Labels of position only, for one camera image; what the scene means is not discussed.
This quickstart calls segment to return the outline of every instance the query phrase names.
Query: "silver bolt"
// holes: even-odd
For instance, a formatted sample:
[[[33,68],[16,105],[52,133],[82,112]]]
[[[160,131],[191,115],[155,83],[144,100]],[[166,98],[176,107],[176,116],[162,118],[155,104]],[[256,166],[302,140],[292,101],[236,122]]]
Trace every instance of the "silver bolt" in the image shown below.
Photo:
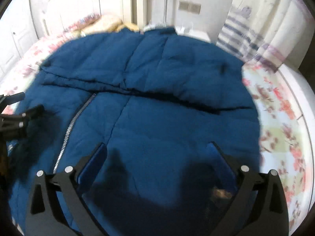
[[[276,170],[271,170],[270,172],[273,176],[277,176],[278,175],[278,172]]]
[[[243,165],[243,166],[241,167],[241,170],[242,170],[243,172],[248,172],[248,171],[249,171],[249,167],[246,166],[246,165]]]
[[[72,166],[68,166],[68,167],[65,168],[65,172],[66,173],[70,173],[72,170],[73,170]]]
[[[44,174],[44,171],[40,170],[36,173],[37,176],[42,176]]]

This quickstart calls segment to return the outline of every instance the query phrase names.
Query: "white bed frame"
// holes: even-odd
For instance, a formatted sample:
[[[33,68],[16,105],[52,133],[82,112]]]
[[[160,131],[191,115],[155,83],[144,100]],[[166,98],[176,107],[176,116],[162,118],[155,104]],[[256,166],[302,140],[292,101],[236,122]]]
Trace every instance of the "white bed frame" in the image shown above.
[[[146,24],[146,0],[47,0],[42,12],[42,26],[46,35],[62,32],[67,26],[91,13],[113,14],[124,23],[135,23],[143,28]]]

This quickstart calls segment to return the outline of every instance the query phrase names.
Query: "silver zipper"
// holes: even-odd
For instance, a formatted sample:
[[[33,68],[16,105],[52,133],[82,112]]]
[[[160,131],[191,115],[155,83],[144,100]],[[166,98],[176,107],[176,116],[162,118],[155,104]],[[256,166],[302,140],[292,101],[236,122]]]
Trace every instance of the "silver zipper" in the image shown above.
[[[61,148],[61,151],[60,151],[60,154],[58,156],[58,159],[57,159],[57,162],[56,162],[56,165],[55,165],[55,168],[54,168],[54,174],[56,173],[56,170],[58,168],[58,165],[59,165],[59,162],[61,160],[61,157],[66,149],[66,146],[67,146],[67,143],[68,143],[68,140],[69,140],[69,136],[71,134],[71,131],[73,129],[73,126],[74,124],[76,123],[76,120],[79,118],[79,116],[81,115],[81,113],[84,111],[84,109],[86,109],[86,107],[91,103],[91,101],[93,100],[93,98],[95,98],[96,96],[96,93],[93,93],[92,96],[89,97],[89,99],[84,103],[84,105],[80,108],[80,110],[76,113],[76,115],[72,118],[69,126],[68,126],[68,129],[66,131],[66,135],[65,135],[65,138],[64,138],[64,141],[63,141],[63,144],[62,144],[62,148]]]

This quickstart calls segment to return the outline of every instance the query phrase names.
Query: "wall switch plate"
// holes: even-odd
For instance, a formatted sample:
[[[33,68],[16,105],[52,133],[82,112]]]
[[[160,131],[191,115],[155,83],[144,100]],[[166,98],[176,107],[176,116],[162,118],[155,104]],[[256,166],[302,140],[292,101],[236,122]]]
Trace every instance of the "wall switch plate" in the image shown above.
[[[179,1],[178,9],[180,11],[189,11],[194,14],[200,14],[201,4],[187,1]]]

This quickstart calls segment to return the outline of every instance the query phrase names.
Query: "white curtain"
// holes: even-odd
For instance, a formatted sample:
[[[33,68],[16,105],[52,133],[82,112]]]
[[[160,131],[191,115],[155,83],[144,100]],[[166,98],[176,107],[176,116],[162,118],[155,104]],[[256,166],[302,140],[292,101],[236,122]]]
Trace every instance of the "white curtain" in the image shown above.
[[[314,19],[302,0],[233,0],[217,45],[275,71],[310,24]]]

